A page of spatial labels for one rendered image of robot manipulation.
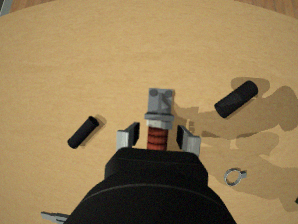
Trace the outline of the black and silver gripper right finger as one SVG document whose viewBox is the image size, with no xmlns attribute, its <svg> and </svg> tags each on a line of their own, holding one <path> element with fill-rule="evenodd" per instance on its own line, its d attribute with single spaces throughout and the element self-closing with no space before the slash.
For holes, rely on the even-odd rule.
<svg viewBox="0 0 298 224">
<path fill-rule="evenodd" d="M 177 144 L 183 152 L 191 152 L 199 158 L 201 137 L 194 136 L 183 125 L 178 125 L 177 128 Z"/>
</svg>

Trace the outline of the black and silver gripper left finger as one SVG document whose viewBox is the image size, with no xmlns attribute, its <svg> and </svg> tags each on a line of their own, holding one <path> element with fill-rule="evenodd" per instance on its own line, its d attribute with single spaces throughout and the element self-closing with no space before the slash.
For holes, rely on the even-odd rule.
<svg viewBox="0 0 298 224">
<path fill-rule="evenodd" d="M 135 146 L 139 139 L 140 122 L 134 122 L 125 130 L 118 130 L 116 134 L 116 152 L 122 147 Z"/>
</svg>

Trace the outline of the grey metal clamp band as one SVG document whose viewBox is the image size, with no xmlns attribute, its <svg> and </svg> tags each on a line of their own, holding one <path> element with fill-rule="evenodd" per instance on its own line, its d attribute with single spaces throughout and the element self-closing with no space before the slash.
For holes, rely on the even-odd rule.
<svg viewBox="0 0 298 224">
<path fill-rule="evenodd" d="M 225 175 L 224 175 L 224 181 L 225 181 L 225 182 L 226 182 L 226 178 L 227 178 L 228 174 L 231 173 L 231 172 L 233 172 L 233 171 L 238 171 L 238 170 L 232 168 L 232 169 L 229 169 L 229 170 L 225 173 Z M 238 171 L 238 173 L 239 173 L 239 177 L 238 177 L 238 179 L 237 179 L 234 183 L 227 183 L 227 182 L 226 182 L 226 184 L 227 184 L 228 186 L 235 186 L 235 185 L 237 185 L 237 184 L 240 182 L 241 179 L 246 178 L 246 172 L 245 172 L 245 171 L 241 171 L 241 172 Z"/>
<path fill-rule="evenodd" d="M 156 120 L 147 120 L 146 125 L 154 128 L 162 128 L 165 130 L 172 129 L 173 122 L 169 121 L 156 121 Z"/>
</svg>

